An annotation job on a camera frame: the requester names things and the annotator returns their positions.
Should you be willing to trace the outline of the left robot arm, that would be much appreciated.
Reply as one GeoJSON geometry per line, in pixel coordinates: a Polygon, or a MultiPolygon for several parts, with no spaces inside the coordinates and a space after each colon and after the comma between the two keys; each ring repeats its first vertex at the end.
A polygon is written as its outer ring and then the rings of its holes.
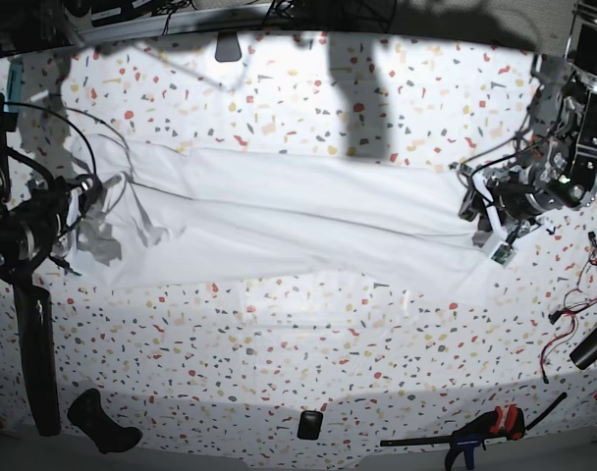
{"type": "Polygon", "coordinates": [[[477,221],[472,240],[505,266],[537,230],[551,233],[553,210],[579,210],[597,192],[597,1],[573,10],[563,56],[539,55],[538,79],[515,151],[485,164],[456,166],[466,186],[460,216],[477,221]]]}

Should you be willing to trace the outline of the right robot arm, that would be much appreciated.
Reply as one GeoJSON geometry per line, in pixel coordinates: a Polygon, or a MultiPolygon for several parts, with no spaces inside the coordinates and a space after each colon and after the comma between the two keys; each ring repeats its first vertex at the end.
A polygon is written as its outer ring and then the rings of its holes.
{"type": "Polygon", "coordinates": [[[97,176],[95,154],[88,138],[81,134],[90,167],[72,179],[56,177],[37,161],[7,144],[13,107],[42,110],[67,122],[60,114],[40,106],[8,102],[0,93],[0,280],[17,285],[27,280],[45,261],[75,274],[66,257],[76,249],[76,233],[103,189],[97,176]],[[11,177],[8,161],[13,159],[33,170],[38,179],[30,182],[30,198],[11,208],[11,177]]]}

